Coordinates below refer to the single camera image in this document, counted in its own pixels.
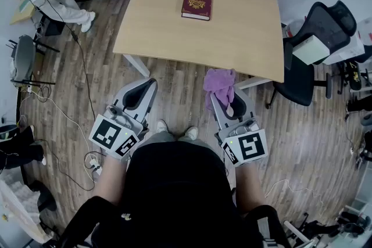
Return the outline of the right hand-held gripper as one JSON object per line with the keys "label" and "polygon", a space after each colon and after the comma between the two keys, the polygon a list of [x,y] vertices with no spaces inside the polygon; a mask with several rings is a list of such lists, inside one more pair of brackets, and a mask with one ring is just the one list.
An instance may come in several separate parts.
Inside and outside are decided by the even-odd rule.
{"label": "right hand-held gripper", "polygon": [[215,94],[210,95],[210,100],[220,129],[215,137],[235,167],[268,155],[265,130],[256,120],[247,120],[255,117],[255,105],[245,92],[235,87],[234,100],[227,106]]}

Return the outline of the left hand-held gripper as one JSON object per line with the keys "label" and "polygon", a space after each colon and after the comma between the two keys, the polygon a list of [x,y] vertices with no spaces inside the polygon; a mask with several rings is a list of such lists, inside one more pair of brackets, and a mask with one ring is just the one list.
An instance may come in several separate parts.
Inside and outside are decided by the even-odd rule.
{"label": "left hand-held gripper", "polygon": [[149,131],[146,115],[151,111],[157,90],[153,78],[125,85],[115,96],[114,105],[97,115],[89,140],[115,159],[128,159],[130,150],[136,149]]}

